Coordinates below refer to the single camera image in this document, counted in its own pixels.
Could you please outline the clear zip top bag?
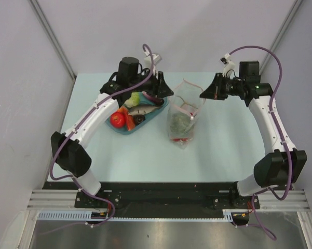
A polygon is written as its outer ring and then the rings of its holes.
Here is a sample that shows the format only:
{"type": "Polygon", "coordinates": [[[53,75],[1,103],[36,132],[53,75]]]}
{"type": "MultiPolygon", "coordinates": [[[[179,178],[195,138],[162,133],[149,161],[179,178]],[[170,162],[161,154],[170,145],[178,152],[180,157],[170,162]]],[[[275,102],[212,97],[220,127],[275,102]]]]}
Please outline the clear zip top bag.
{"type": "Polygon", "coordinates": [[[195,125],[206,101],[200,97],[203,91],[202,87],[183,79],[169,98],[168,138],[181,149],[194,138],[195,125]]]}

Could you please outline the green cabbage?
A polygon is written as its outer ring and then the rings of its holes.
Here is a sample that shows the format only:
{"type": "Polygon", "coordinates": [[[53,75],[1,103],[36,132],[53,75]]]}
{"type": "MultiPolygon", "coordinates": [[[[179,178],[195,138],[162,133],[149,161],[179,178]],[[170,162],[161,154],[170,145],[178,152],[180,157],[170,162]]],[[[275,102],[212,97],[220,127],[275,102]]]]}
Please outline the green cabbage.
{"type": "Polygon", "coordinates": [[[131,97],[125,101],[124,105],[127,108],[132,108],[140,104],[140,94],[138,92],[133,92],[131,97]]]}

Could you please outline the green striped melon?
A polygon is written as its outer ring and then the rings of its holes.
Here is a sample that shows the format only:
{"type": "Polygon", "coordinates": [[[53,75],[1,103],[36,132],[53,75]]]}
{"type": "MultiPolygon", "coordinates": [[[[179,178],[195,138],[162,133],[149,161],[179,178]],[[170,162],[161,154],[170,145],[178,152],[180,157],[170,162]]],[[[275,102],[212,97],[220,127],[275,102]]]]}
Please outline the green striped melon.
{"type": "Polygon", "coordinates": [[[195,123],[197,106],[185,101],[181,96],[170,99],[168,110],[168,134],[171,138],[187,137],[195,123]]]}

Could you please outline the red cherry tomato bunch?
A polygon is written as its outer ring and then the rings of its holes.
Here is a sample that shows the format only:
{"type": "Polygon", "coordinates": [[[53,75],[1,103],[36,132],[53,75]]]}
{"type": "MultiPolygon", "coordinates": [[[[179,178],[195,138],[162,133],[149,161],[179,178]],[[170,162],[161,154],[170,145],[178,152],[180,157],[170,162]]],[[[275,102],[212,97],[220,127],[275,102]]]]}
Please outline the red cherry tomato bunch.
{"type": "Polygon", "coordinates": [[[185,144],[189,141],[189,138],[187,137],[174,137],[171,138],[171,141],[178,144],[185,144]]]}

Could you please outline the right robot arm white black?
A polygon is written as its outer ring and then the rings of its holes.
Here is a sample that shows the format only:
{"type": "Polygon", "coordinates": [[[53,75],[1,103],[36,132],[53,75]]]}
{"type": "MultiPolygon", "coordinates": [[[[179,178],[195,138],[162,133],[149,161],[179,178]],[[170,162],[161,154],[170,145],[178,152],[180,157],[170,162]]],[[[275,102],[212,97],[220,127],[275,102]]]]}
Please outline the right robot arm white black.
{"type": "Polygon", "coordinates": [[[307,161],[304,150],[298,150],[289,138],[280,116],[273,90],[269,83],[262,83],[258,61],[242,61],[239,75],[230,77],[234,63],[221,58],[223,72],[216,73],[211,85],[200,94],[203,99],[225,100],[238,96],[245,102],[256,120],[262,136],[265,156],[253,168],[253,174],[237,182],[237,190],[230,193],[229,202],[241,208],[248,196],[277,186],[289,187],[296,183],[307,161]]]}

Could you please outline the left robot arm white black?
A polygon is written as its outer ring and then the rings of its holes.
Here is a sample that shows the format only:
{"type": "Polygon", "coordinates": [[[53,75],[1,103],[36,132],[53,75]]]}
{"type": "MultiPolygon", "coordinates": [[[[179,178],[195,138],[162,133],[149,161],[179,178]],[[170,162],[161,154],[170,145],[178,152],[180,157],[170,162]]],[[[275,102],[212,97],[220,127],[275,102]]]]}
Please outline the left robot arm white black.
{"type": "Polygon", "coordinates": [[[142,67],[134,57],[122,58],[118,70],[102,86],[86,113],[65,132],[54,132],[51,136],[52,163],[67,171],[68,177],[87,192],[86,201],[92,207],[103,204],[104,194],[99,191],[101,183],[92,173],[92,160],[86,148],[96,129],[122,107],[133,92],[146,92],[156,98],[173,95],[163,72],[156,69],[160,60],[157,53],[147,55],[146,67],[142,67]]]}

